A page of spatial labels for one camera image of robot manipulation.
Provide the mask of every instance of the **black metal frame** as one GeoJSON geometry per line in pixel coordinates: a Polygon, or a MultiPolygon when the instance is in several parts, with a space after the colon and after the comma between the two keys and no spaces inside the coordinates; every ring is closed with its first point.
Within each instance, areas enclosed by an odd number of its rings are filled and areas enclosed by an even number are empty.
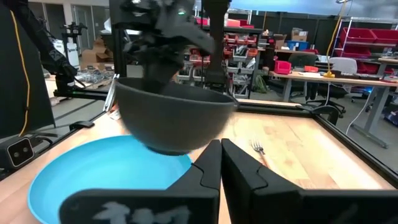
{"type": "MultiPolygon", "coordinates": [[[[298,106],[240,103],[238,112],[314,119],[398,187],[397,174],[314,111],[298,106]]],[[[223,139],[221,143],[212,141],[187,173],[167,190],[85,190],[64,201],[60,219],[62,223],[103,223],[111,218],[104,216],[104,211],[119,209],[125,211],[121,218],[128,220],[145,213],[146,218],[154,220],[167,216],[175,222],[215,224],[221,175],[232,223],[319,223],[320,220],[321,223],[330,220],[380,223],[392,220],[389,217],[395,210],[390,204],[398,200],[396,190],[301,189],[264,167],[229,139],[223,139]]]]}

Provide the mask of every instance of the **lab floor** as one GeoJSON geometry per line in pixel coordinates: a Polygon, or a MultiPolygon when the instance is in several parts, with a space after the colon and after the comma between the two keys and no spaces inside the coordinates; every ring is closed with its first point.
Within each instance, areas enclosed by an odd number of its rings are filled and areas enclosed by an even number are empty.
{"type": "MultiPolygon", "coordinates": [[[[142,68],[140,66],[128,66],[127,72],[129,77],[140,77],[142,74],[142,68]]],[[[269,91],[268,93],[252,93],[252,100],[269,100],[269,101],[281,101],[275,92],[269,91]]],[[[359,111],[365,104],[366,100],[356,100],[355,103],[351,102],[349,96],[343,99],[333,101],[342,104],[346,107],[346,113],[344,118],[338,120],[337,127],[343,132],[346,131],[348,124],[357,116],[359,111]]],[[[304,103],[304,98],[293,99],[296,103],[304,103]]],[[[96,116],[102,111],[103,101],[93,101],[93,100],[81,100],[81,99],[71,99],[60,103],[53,107],[53,115],[56,119],[57,133],[67,133],[68,124],[74,123],[75,121],[88,120],[96,116]]],[[[364,126],[368,117],[368,113],[362,112],[359,118],[356,120],[356,124],[364,126]]],[[[385,142],[389,143],[388,149],[383,149],[362,135],[358,134],[353,129],[348,131],[348,136],[353,138],[360,146],[365,148],[368,152],[378,158],[380,161],[388,165],[391,169],[398,172],[398,138],[397,138],[398,128],[392,124],[384,121],[380,118],[377,131],[375,133],[377,137],[383,139],[385,142]]]]}

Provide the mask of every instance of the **black bowl rim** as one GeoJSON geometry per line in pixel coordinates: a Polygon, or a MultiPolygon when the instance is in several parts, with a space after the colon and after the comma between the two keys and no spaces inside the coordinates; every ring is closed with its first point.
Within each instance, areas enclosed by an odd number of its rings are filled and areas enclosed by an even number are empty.
{"type": "Polygon", "coordinates": [[[186,101],[187,103],[204,103],[204,104],[209,104],[209,105],[229,105],[229,104],[236,105],[236,103],[235,103],[234,99],[232,99],[232,97],[224,95],[224,94],[221,94],[221,93],[218,93],[217,91],[213,91],[213,90],[206,90],[206,91],[211,91],[211,92],[213,92],[215,94],[219,94],[221,96],[227,97],[227,98],[229,98],[231,100],[231,102],[209,102],[209,101],[189,100],[189,99],[177,98],[177,97],[174,97],[174,96],[165,96],[165,95],[160,95],[160,94],[156,94],[156,93],[149,93],[147,91],[142,91],[142,90],[139,90],[139,89],[136,89],[136,88],[133,88],[133,87],[129,87],[129,86],[125,85],[125,84],[122,84],[122,83],[119,82],[119,80],[116,82],[116,84],[119,85],[119,87],[124,88],[126,90],[132,90],[132,91],[135,91],[135,92],[138,92],[138,93],[147,94],[147,95],[150,95],[150,96],[166,98],[168,100],[186,101]]]}

